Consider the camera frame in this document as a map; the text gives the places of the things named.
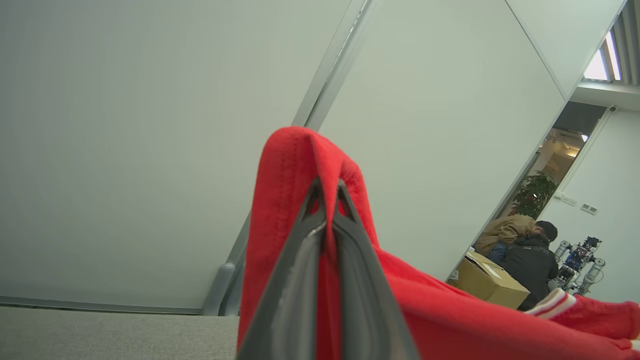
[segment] tan jacket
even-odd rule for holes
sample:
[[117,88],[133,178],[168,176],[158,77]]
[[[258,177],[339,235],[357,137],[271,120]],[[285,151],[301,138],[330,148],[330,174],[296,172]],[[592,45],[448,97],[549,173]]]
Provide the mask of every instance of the tan jacket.
[[529,234],[535,225],[536,221],[526,215],[511,215],[492,220],[476,241],[476,252],[487,256],[498,241],[509,245]]

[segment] light fixture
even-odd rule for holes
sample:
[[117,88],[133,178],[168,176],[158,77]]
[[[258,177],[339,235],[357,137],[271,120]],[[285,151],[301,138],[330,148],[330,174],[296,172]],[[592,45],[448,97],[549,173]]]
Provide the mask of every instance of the light fixture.
[[607,79],[607,71],[604,69],[602,52],[599,49],[596,51],[593,59],[591,59],[587,71],[584,72],[584,77],[594,80],[609,80]]
[[609,58],[611,59],[611,67],[613,67],[613,78],[620,80],[620,68],[618,67],[618,59],[616,58],[616,50],[613,46],[613,36],[611,36],[611,31],[607,33],[605,42],[607,43],[607,50],[609,51]]

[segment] green plant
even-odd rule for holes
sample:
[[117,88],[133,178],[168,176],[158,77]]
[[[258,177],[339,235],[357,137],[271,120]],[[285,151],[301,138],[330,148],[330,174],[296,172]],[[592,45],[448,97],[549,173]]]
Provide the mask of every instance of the green plant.
[[537,175],[529,175],[520,185],[513,197],[516,214],[537,218],[545,204],[553,196],[558,182],[549,173],[538,171]]

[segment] wall switch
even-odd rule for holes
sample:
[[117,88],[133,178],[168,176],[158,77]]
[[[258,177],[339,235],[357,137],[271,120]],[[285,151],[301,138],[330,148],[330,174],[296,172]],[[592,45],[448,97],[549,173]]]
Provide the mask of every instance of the wall switch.
[[589,204],[583,204],[580,209],[588,212],[589,214],[593,214],[593,215],[595,215],[598,212],[598,209],[594,208],[593,206],[591,206]]
[[578,200],[572,199],[569,196],[563,195],[562,196],[562,201],[566,202],[567,204],[571,205],[571,206],[575,206],[578,203]]

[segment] person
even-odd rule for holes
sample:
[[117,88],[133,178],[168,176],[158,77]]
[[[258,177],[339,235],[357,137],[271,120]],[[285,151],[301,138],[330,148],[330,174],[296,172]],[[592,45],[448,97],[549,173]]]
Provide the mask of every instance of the person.
[[546,231],[546,229],[542,232],[533,231],[517,239],[507,248],[504,259],[498,262],[498,265],[512,278],[529,290],[530,294],[518,310],[530,310],[542,301],[549,294],[547,286],[549,279],[554,279],[558,275],[556,258],[549,250],[549,243],[552,240],[545,236]]
[[474,244],[476,252],[498,263],[505,255],[507,247],[528,234],[536,235],[547,230],[545,236],[555,240],[557,229],[546,221],[536,222],[526,215],[511,215],[492,220]]

